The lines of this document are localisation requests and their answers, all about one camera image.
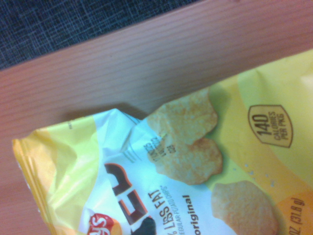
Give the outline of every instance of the dark fabric background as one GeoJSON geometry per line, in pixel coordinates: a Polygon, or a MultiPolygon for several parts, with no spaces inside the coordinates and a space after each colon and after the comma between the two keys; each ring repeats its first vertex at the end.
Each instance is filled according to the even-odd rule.
{"type": "Polygon", "coordinates": [[[197,0],[0,0],[0,70],[197,0]]]}

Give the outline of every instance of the potato chip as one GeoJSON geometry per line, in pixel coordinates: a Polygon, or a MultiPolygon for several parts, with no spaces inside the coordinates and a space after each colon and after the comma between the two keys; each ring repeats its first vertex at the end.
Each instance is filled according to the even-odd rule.
{"type": "Polygon", "coordinates": [[[211,175],[221,173],[223,165],[216,143],[206,138],[187,145],[167,135],[156,148],[154,157],[149,158],[158,173],[188,185],[201,184],[211,175]]]}
{"type": "Polygon", "coordinates": [[[147,117],[147,122],[161,137],[170,134],[191,145],[210,132],[217,119],[209,88],[205,88],[162,105],[147,117]]]}
{"type": "Polygon", "coordinates": [[[267,196],[253,183],[216,184],[212,194],[213,216],[238,235],[275,235],[278,222],[267,196]]]}

